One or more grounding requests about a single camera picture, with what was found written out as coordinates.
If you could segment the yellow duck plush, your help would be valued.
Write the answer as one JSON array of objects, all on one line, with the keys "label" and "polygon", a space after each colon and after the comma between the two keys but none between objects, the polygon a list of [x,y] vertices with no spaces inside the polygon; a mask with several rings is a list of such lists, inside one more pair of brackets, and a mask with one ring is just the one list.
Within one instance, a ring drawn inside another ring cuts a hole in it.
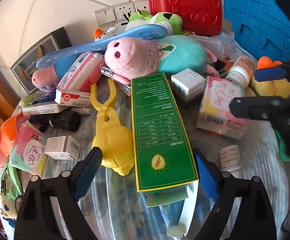
[{"label": "yellow duck plush", "polygon": [[[282,64],[281,61],[272,61],[263,56],[258,60],[257,69],[276,67],[279,64]],[[281,96],[285,99],[290,97],[290,82],[286,79],[258,82],[253,76],[250,86],[260,96]]]}]

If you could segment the small white pill bottle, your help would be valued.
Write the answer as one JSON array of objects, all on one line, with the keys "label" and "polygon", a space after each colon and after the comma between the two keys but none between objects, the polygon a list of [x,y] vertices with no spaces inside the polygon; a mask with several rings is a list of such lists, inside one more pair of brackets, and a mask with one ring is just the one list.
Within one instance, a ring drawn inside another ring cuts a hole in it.
[{"label": "small white pill bottle", "polygon": [[227,146],[219,151],[222,171],[236,171],[242,167],[238,145]]}]

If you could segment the tall green carton box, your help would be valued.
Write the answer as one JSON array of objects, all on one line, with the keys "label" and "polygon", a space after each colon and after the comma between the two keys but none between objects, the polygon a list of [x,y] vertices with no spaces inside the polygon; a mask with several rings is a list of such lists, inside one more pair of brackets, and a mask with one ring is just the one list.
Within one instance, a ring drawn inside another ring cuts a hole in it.
[{"label": "tall green carton box", "polygon": [[199,176],[184,123],[163,73],[132,79],[135,177],[147,207],[182,201],[169,236],[187,236],[197,201]]}]

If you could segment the pink yellow pad pack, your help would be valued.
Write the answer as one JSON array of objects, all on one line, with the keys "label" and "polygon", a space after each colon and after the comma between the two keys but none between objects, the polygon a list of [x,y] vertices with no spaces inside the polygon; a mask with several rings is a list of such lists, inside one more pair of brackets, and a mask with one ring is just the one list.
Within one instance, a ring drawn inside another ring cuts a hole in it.
[{"label": "pink yellow pad pack", "polygon": [[197,115],[198,129],[203,129],[232,139],[241,139],[247,130],[245,119],[230,112],[230,102],[244,96],[242,86],[220,77],[208,76]]}]

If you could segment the small white barcode box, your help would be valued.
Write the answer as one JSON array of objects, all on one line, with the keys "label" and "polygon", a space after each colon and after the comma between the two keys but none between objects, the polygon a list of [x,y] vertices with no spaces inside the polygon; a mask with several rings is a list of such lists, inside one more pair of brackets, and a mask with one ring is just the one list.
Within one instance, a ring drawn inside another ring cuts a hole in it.
[{"label": "small white barcode box", "polygon": [[47,139],[45,154],[54,160],[77,160],[80,155],[80,143],[71,135]]}]

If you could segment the white cube box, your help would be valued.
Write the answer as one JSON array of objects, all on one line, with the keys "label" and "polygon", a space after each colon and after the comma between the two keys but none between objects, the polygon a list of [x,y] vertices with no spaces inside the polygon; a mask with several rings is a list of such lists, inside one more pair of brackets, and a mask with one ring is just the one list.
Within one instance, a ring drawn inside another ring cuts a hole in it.
[{"label": "white cube box", "polygon": [[203,76],[189,68],[171,76],[172,90],[185,101],[199,96],[204,90],[205,82]]}]

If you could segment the yellow beetle toy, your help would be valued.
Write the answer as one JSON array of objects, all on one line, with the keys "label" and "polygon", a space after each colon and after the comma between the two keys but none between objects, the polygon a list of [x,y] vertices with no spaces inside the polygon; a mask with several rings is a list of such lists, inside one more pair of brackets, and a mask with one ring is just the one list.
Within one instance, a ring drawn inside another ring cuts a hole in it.
[{"label": "yellow beetle toy", "polygon": [[121,125],[115,110],[116,87],[108,79],[110,94],[106,102],[97,99],[97,85],[91,86],[90,101],[97,113],[96,135],[92,147],[102,150],[102,166],[111,168],[120,176],[126,176],[135,164],[133,133]]}]

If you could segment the large pink pig plush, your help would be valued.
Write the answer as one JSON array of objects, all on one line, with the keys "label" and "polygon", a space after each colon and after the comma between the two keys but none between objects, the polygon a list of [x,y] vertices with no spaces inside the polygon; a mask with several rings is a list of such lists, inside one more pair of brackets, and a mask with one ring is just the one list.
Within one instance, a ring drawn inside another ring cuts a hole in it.
[{"label": "large pink pig plush", "polygon": [[114,72],[114,80],[129,85],[132,79],[164,73],[170,77],[187,68],[199,73],[219,76],[225,63],[198,40],[189,36],[166,36],[156,41],[123,37],[111,41],[104,55],[106,65]]}]

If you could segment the pink Kotex pad pack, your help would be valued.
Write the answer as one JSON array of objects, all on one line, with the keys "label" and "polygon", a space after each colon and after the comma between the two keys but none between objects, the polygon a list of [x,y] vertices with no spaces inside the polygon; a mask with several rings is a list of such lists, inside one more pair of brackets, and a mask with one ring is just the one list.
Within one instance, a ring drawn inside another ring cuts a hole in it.
[{"label": "pink Kotex pad pack", "polygon": [[10,164],[22,171],[41,177],[47,160],[46,142],[47,137],[36,129],[28,126],[22,127],[9,156]]}]

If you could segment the white bottle orange label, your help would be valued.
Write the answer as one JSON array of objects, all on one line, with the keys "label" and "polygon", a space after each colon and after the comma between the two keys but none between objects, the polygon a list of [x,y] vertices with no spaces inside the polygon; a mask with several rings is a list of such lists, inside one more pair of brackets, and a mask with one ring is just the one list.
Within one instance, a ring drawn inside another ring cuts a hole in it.
[{"label": "white bottle orange label", "polygon": [[245,89],[248,87],[254,71],[255,65],[252,59],[247,56],[240,56],[228,71],[225,79],[240,85]]}]

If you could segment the blue plastic storage crate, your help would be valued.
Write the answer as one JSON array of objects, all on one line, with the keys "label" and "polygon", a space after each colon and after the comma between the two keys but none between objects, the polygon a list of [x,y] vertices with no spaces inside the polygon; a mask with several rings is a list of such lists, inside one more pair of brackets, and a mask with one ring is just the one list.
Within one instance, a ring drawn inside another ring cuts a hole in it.
[{"label": "blue plastic storage crate", "polygon": [[256,59],[290,61],[290,21],[275,0],[223,0],[235,41]]}]

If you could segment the orange dress pig plush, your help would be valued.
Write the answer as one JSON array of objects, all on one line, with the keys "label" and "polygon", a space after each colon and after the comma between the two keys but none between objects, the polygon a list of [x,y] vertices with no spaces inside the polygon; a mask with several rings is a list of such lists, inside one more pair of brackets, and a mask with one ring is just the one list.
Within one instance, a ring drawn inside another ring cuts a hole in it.
[{"label": "orange dress pig plush", "polygon": [[18,132],[26,120],[22,111],[20,111],[7,119],[0,127],[0,168],[3,168],[8,162]]}]

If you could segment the black crumpled bag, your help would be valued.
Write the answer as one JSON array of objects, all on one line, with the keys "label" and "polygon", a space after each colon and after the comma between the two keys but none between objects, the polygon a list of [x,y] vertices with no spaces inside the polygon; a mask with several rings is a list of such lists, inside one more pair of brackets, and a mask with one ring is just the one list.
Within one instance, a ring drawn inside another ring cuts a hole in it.
[{"label": "black crumpled bag", "polygon": [[81,124],[81,117],[77,112],[64,110],[59,113],[32,115],[29,122],[45,133],[49,127],[76,132]]}]

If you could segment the white flat medicine box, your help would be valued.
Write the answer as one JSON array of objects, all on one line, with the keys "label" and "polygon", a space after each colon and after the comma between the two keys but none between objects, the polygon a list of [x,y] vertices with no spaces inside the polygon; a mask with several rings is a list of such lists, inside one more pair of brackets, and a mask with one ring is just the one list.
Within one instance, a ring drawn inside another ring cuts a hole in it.
[{"label": "white flat medicine box", "polygon": [[31,105],[29,107],[22,108],[22,114],[23,115],[54,114],[60,113],[68,108],[69,106],[62,106],[54,101],[41,102]]}]

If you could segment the red plastic carry case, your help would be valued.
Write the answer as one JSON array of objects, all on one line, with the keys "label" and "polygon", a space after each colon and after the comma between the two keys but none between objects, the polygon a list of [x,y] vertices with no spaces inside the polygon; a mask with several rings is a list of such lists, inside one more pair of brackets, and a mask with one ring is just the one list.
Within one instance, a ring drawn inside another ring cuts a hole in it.
[{"label": "red plastic carry case", "polygon": [[223,25],[222,0],[148,0],[150,12],[170,12],[182,18],[182,30],[214,36]]}]

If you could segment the small white ointment tube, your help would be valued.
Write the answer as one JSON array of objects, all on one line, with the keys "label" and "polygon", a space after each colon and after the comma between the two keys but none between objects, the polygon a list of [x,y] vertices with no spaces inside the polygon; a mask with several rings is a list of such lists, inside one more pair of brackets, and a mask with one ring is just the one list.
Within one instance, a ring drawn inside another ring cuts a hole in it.
[{"label": "small white ointment tube", "polygon": [[86,107],[72,107],[71,111],[74,111],[76,113],[78,113],[79,115],[90,115],[92,113],[92,109],[91,108],[86,108]]}]

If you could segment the small green frog toy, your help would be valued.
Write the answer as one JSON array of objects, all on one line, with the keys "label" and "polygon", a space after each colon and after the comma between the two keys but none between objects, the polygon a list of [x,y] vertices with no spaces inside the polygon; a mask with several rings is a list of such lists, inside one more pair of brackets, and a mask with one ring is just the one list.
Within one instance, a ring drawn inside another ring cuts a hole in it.
[{"label": "small green frog toy", "polygon": [[20,106],[20,108],[26,108],[26,107],[30,106],[33,102],[35,102],[35,101],[43,98],[45,95],[46,95],[45,92],[42,92],[40,90],[37,90],[33,94],[29,94],[27,96],[24,96],[20,100],[19,106]]}]

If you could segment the red white medicine box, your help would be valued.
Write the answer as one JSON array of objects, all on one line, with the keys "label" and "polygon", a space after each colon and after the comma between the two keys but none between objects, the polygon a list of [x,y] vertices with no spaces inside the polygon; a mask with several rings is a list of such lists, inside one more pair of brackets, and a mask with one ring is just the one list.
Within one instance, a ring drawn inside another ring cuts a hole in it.
[{"label": "red white medicine box", "polygon": [[90,93],[56,89],[55,102],[62,106],[91,108]]}]

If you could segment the small blue-shirt pig plush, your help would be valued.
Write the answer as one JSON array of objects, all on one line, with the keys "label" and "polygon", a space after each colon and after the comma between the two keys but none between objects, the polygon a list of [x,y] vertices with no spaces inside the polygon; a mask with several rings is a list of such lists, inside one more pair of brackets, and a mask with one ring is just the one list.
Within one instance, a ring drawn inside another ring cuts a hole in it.
[{"label": "small blue-shirt pig plush", "polygon": [[81,53],[74,54],[47,68],[38,69],[32,75],[33,85],[46,93],[54,91],[60,80],[80,55]]}]

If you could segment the black gift box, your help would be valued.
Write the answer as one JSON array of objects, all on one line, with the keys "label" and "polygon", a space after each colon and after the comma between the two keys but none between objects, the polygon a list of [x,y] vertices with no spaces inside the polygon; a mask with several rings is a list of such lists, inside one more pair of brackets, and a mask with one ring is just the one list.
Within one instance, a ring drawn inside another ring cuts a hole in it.
[{"label": "black gift box", "polygon": [[37,70],[36,64],[43,56],[60,49],[68,48],[71,42],[64,27],[61,27],[41,38],[26,50],[11,66],[10,70],[27,94],[38,90],[32,84],[32,75]]}]

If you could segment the pink tissue pack with barcode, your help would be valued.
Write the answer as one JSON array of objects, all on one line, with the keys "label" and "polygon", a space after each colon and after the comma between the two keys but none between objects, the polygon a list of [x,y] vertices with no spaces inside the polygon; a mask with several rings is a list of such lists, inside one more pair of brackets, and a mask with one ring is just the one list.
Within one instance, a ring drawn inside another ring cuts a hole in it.
[{"label": "pink tissue pack with barcode", "polygon": [[99,53],[82,53],[68,69],[57,89],[90,92],[90,87],[101,78],[104,57]]}]

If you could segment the green frog plush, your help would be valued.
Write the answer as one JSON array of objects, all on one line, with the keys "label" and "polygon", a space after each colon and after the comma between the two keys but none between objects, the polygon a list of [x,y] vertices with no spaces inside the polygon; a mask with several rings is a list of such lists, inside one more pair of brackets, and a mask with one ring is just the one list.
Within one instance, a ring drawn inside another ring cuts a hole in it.
[{"label": "green frog plush", "polygon": [[125,31],[146,24],[159,24],[165,26],[168,35],[179,35],[182,32],[182,18],[171,12],[158,12],[155,15],[145,11],[138,10],[131,14]]}]

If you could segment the white goose plush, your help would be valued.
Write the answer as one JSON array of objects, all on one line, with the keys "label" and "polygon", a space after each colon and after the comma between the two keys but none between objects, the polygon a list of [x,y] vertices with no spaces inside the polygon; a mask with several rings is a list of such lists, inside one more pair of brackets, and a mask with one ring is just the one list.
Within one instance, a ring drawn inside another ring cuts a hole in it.
[{"label": "white goose plush", "polygon": [[116,36],[115,32],[117,31],[116,27],[110,27],[107,31],[104,31],[102,29],[96,29],[93,32],[93,37],[95,42],[106,40],[108,38]]}]

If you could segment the green bear keychain pouch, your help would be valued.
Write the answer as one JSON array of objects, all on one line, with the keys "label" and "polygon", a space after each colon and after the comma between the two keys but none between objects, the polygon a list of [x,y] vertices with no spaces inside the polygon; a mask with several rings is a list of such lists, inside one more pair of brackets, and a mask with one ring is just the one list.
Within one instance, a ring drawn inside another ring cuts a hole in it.
[{"label": "green bear keychain pouch", "polygon": [[3,169],[0,183],[0,215],[12,228],[15,228],[24,191],[17,170],[9,161]]}]

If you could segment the white wall power socket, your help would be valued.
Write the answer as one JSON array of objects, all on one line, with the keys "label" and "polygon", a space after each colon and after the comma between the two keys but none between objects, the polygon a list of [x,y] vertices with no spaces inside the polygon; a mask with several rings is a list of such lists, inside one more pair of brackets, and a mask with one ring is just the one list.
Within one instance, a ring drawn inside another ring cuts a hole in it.
[{"label": "white wall power socket", "polygon": [[117,21],[125,22],[135,12],[135,6],[133,2],[124,2],[114,5],[114,11],[116,12]]}]

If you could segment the white wall switch panel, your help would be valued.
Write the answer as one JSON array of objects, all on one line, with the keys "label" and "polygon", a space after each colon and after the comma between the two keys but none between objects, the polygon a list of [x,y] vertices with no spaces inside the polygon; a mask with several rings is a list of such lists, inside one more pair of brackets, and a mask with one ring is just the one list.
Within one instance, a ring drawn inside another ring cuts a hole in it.
[{"label": "white wall switch panel", "polygon": [[105,7],[94,11],[96,20],[100,27],[104,27],[118,22],[116,12],[113,6]]}]

